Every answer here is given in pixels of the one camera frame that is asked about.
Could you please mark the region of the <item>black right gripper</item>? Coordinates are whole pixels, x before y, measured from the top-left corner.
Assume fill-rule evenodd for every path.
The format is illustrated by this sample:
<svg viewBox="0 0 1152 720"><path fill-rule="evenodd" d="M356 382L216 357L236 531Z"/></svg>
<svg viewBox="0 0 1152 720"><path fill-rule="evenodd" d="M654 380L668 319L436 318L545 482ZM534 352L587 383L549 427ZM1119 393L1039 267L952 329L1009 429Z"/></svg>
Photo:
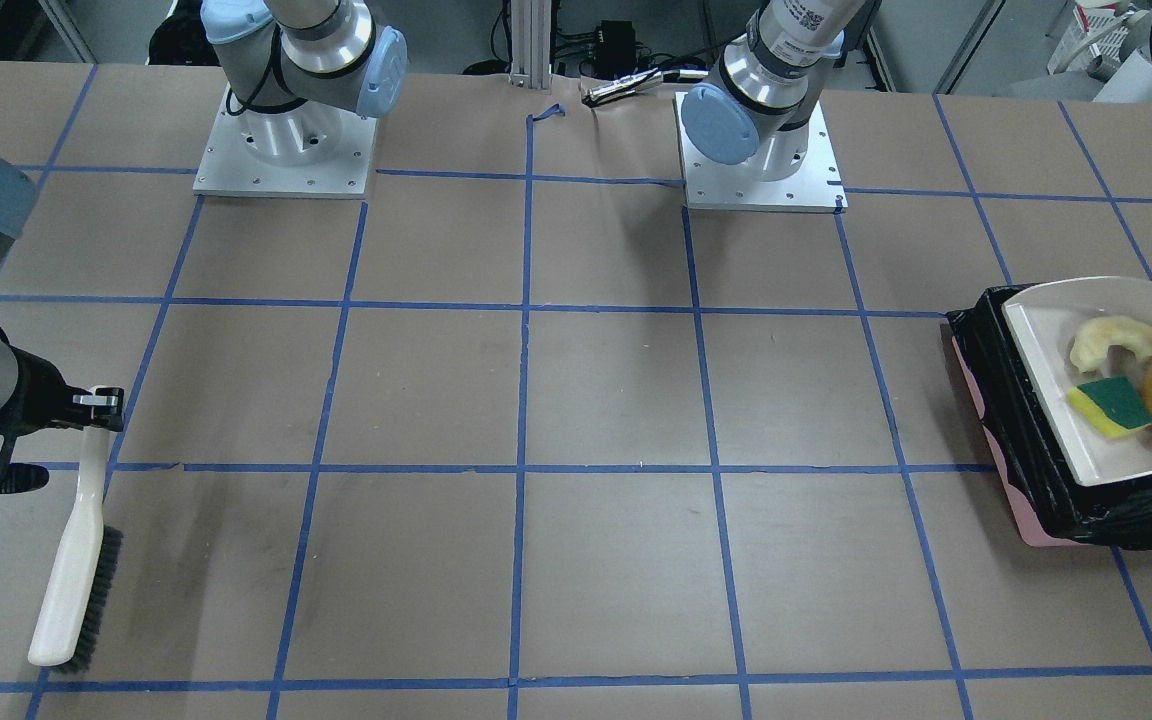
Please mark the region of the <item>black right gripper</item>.
<svg viewBox="0 0 1152 720"><path fill-rule="evenodd" d="M115 386L91 389L69 387L50 361L33 354L14 353L18 377L0 410L1 450L20 437L41 429L97 427L122 433L126 429L126 391Z"/></svg>

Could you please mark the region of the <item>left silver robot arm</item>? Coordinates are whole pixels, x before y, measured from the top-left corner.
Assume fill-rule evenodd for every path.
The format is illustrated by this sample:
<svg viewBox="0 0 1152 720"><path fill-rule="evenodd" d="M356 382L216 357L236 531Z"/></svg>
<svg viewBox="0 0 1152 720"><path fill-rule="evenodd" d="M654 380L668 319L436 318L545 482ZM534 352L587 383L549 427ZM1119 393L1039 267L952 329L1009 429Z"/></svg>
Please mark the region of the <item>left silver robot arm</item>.
<svg viewBox="0 0 1152 720"><path fill-rule="evenodd" d="M846 28L869 1L765 1L745 32L682 99L685 141L710 161L737 165L755 158L774 132L805 126L844 54Z"/></svg>

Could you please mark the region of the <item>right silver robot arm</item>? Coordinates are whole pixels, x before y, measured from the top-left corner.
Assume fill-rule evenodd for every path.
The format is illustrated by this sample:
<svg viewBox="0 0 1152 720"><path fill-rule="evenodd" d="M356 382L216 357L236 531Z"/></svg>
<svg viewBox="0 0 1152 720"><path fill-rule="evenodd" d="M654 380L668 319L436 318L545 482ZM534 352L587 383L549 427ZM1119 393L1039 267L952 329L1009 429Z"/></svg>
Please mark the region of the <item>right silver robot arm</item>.
<svg viewBox="0 0 1152 720"><path fill-rule="evenodd" d="M365 190L376 123L397 104L404 36L364 1L205 1L200 26L227 94L195 192L347 199ZM38 200L26 173L0 158L0 265ZM123 429L118 388L81 389L0 329L3 454L41 429Z"/></svg>

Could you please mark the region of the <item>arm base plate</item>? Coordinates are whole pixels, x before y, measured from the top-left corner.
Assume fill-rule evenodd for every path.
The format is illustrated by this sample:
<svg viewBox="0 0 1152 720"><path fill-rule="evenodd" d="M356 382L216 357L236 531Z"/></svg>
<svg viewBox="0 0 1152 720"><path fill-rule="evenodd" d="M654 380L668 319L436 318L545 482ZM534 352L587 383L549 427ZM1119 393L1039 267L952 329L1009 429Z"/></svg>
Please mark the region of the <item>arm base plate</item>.
<svg viewBox="0 0 1152 720"><path fill-rule="evenodd" d="M703 156L685 136L684 97L675 94L675 114L687 209L827 214L849 209L823 104L814 105L806 126L774 132L749 160L726 165Z"/></svg>
<svg viewBox="0 0 1152 720"><path fill-rule="evenodd" d="M221 96L194 191L252 199L364 200L379 120L306 103L282 114L237 108Z"/></svg>

